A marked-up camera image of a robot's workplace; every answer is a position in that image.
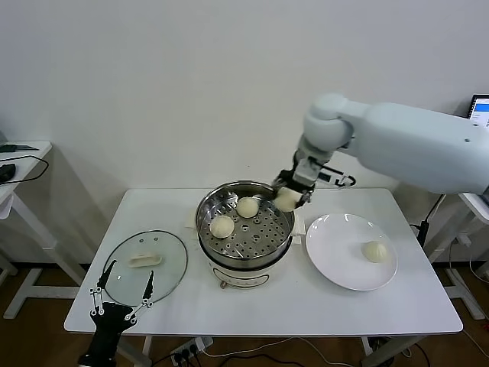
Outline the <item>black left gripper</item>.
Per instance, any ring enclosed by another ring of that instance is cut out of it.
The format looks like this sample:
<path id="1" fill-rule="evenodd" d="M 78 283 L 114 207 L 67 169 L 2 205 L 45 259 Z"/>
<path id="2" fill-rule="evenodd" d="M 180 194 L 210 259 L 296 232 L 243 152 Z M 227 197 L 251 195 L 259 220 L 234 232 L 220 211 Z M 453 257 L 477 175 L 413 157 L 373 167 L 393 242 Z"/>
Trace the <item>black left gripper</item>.
<path id="1" fill-rule="evenodd" d="M 137 323 L 146 310 L 153 307 L 154 272 L 150 272 L 141 303 L 132 308 L 112 302 L 103 303 L 103 291 L 106 290 L 108 279 L 112 273 L 116 260 L 112 260 L 100 275 L 95 287 L 89 289 L 92 298 L 90 316 L 96 326 L 88 350 L 81 355 L 82 359 L 113 359 L 118 342 L 124 331 Z"/>

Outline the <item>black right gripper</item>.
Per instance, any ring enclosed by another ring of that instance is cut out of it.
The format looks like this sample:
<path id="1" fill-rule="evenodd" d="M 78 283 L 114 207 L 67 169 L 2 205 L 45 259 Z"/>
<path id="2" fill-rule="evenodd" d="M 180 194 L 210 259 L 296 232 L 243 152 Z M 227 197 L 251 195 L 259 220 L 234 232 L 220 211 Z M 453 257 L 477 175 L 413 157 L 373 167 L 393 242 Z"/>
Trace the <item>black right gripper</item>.
<path id="1" fill-rule="evenodd" d="M 281 187 L 287 187 L 297 193 L 300 193 L 300 198 L 296 202 L 296 208 L 304 206 L 311 202 L 313 191 L 315 190 L 315 184 L 311 182 L 299 182 L 293 178 L 293 170 L 282 170 L 272 181 L 271 186 L 275 190 L 279 190 Z"/>

